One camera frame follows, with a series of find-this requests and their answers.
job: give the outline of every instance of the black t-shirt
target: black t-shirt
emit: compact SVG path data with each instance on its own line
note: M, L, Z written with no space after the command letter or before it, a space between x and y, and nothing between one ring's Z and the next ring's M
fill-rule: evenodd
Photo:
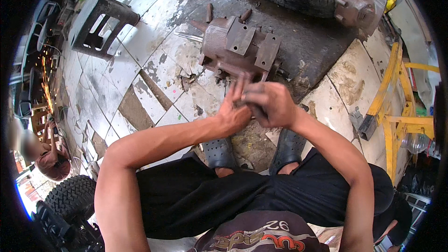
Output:
M203 235L188 252L328 252L302 217L289 211L248 211Z

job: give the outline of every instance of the angle grinder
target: angle grinder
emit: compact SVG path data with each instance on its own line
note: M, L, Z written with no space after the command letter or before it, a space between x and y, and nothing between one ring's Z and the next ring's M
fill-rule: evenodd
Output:
M48 120L48 121L53 121L53 122L54 122L55 118L53 117L53 115L48 114L48 116L47 116L47 120ZM53 127L53 133L54 133L54 134L59 134L59 132L57 131L57 126Z

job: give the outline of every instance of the metal shaft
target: metal shaft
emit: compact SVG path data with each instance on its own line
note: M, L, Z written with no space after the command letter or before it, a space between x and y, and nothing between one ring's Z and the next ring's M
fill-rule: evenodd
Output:
M185 32L175 32L174 34L179 36L179 37L191 40L191 41L196 41L196 42L202 43L202 37L197 36L197 35L188 34L188 33L185 33Z

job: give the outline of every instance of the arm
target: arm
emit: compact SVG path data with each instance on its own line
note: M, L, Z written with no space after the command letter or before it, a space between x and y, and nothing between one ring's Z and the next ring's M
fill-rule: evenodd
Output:
M215 117L133 133L106 151L95 190L95 212L106 251L149 251L135 171L191 145L223 138L250 120L247 106L233 108L243 84L230 89Z
M42 137L42 143L48 144L48 125L50 124L50 121L45 122L45 127L43 128L43 137Z
M50 152L52 153L52 157L56 158L56 161L57 161L57 147L56 147L55 135L54 135L54 130L53 130L56 127L55 122L50 121L49 127L50 127L50 140L52 143L52 149Z
M370 167L358 149L339 133L295 106L288 89L272 82L251 84L242 96L264 127L281 126L311 142L350 185L341 251L373 247L374 190ZM254 105L262 107L263 117Z

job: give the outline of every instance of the finger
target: finger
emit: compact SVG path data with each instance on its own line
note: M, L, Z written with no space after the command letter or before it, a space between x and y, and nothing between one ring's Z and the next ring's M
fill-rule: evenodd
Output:
M267 114L263 110L263 108L261 108L261 106L252 103L247 104L247 106L249 107L250 111L252 112L252 115L254 115L256 119L264 119L268 121Z
M267 106L269 103L269 96L266 93L247 92L241 97L243 103L253 103L259 106Z
M230 84L230 88L228 89L228 92L226 93L225 98L231 99L231 100L233 99L233 94L235 93L235 85L236 85L236 82L232 82Z
M248 84L246 87L244 87L243 95L248 92L265 92L267 83L268 82L258 82Z
M269 120L267 118L266 113L260 108L260 106L255 104L247 105L252 112L252 115L255 116L255 119L260 123L263 127L269 127Z
M249 74L242 72L238 76L237 84L235 85L235 91L233 92L233 99L240 99L243 94L243 89L249 84Z

